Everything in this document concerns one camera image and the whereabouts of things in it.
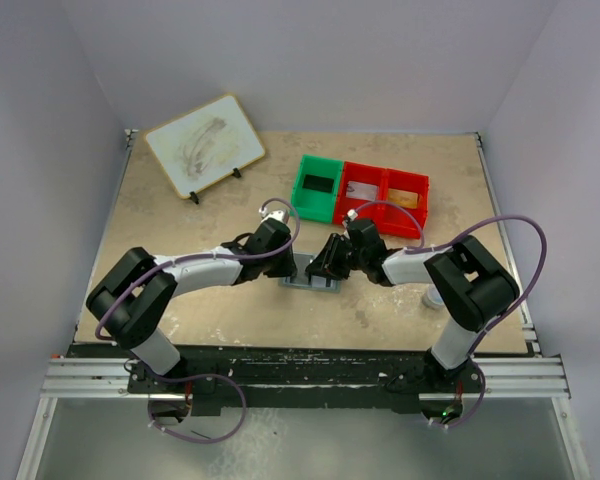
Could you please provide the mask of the teal leather card holder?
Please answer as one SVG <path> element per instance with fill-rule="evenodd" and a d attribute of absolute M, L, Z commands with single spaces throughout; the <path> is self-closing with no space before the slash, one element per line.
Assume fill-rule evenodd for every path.
<path fill-rule="evenodd" d="M 295 252 L 294 262 L 297 267 L 295 276 L 287 276 L 278 281 L 278 285 L 284 288 L 296 288 L 302 290 L 338 293 L 341 282 L 326 277 L 311 276 L 306 273 L 306 268 L 315 259 L 313 254 Z"/>

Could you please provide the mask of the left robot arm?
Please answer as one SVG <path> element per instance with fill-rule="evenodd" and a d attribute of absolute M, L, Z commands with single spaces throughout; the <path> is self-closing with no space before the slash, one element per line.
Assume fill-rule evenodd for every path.
<path fill-rule="evenodd" d="M 253 233 L 205 252 L 181 257 L 128 250 L 86 299 L 86 309 L 103 331 L 151 369 L 151 381 L 164 392 L 182 387 L 186 369 L 180 352 L 158 324 L 170 301 L 209 287 L 240 285 L 296 273 L 292 234 L 282 220 L 262 220 Z"/>

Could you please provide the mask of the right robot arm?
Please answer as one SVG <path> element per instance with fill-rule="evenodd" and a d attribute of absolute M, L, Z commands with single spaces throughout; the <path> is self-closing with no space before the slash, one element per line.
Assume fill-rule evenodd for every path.
<path fill-rule="evenodd" d="M 374 222 L 351 221 L 343 234 L 332 234 L 305 273 L 346 280 L 352 271 L 383 287 L 431 284 L 450 315 L 438 340 L 424 354 L 422 379 L 447 391 L 460 379 L 474 342 L 488 322 L 503 315 L 520 297 L 509 272 L 468 235 L 449 247 L 414 253 L 389 248 Z"/>

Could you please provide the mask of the silver card in bin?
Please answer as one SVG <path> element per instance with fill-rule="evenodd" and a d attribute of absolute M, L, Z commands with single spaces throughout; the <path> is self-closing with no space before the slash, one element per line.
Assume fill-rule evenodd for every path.
<path fill-rule="evenodd" d="M 377 199 L 379 187 L 374 184 L 349 181 L 346 185 L 345 195 L 347 198 L 375 201 Z"/>

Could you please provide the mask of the black card in green bin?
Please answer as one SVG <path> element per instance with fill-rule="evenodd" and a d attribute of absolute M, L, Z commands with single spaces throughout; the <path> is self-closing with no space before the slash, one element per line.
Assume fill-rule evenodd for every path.
<path fill-rule="evenodd" d="M 332 194 L 334 189 L 334 179 L 330 177 L 307 174 L 303 179 L 302 188 L 305 190 Z"/>

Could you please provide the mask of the orange card in bin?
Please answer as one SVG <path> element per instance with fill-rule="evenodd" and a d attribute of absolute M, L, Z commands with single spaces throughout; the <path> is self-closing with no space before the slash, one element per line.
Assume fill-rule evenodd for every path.
<path fill-rule="evenodd" d="M 411 191 L 389 189 L 387 200 L 405 209 L 416 209 L 419 203 L 419 194 Z"/>

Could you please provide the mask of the green plastic bin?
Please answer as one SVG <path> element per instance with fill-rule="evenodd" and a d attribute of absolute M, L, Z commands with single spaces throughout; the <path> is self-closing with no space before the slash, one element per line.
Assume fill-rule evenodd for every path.
<path fill-rule="evenodd" d="M 304 155 L 291 194 L 291 204 L 303 220 L 331 223 L 344 162 Z"/>

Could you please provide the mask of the red double plastic bin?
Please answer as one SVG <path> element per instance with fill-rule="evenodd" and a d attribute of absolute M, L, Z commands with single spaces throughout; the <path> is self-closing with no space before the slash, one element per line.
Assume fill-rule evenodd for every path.
<path fill-rule="evenodd" d="M 428 193 L 430 180 L 428 176 L 376 167 L 354 162 L 345 162 L 341 175 L 338 197 L 336 200 L 333 224 L 341 224 L 347 212 L 356 209 L 367 202 L 347 198 L 346 185 L 349 181 L 374 184 L 379 187 L 376 203 L 365 207 L 360 217 L 370 218 L 376 224 L 381 234 L 392 235 L 407 239 L 420 239 L 428 216 Z M 399 189 L 419 194 L 416 209 L 405 209 L 387 200 L 389 189 Z"/>

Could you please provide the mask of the black whiteboard stand clip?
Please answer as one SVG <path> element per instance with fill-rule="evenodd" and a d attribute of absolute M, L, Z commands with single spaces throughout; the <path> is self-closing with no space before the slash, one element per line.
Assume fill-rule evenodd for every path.
<path fill-rule="evenodd" d="M 191 191 L 191 192 L 189 193 L 189 199 L 190 199 L 190 200 L 191 200 L 191 201 L 192 201 L 194 204 L 196 204 L 196 205 L 199 205 L 199 204 L 200 204 L 200 199 L 199 199 L 199 197 L 198 197 L 198 195 L 196 194 L 196 192 L 195 192 L 195 191 Z"/>

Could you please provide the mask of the yellow framed whiteboard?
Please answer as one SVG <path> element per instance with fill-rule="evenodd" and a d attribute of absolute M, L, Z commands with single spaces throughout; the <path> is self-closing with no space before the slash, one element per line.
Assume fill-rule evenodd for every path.
<path fill-rule="evenodd" d="M 148 130 L 144 139 L 181 199 L 197 196 L 266 153 L 232 94 Z"/>

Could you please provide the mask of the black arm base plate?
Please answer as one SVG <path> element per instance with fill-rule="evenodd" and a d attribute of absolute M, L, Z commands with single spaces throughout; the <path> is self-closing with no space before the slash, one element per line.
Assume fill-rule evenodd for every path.
<path fill-rule="evenodd" d="M 224 408 L 382 409 L 418 413 L 432 401 L 441 416 L 462 409 L 465 394 L 485 388 L 468 361 L 451 381 L 430 385 L 422 377 L 425 352 L 273 347 L 182 346 L 183 366 L 159 376 L 131 354 L 105 344 L 69 348 L 72 359 L 122 360 L 133 394 L 182 395 L 194 416 Z"/>

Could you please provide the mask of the aluminium frame rail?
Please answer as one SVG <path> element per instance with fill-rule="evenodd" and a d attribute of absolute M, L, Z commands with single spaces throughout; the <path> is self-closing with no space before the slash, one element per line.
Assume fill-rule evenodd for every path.
<path fill-rule="evenodd" d="M 109 347 L 49 363 L 21 479 L 588 479 L 557 357 L 187 347 L 163 381 Z"/>

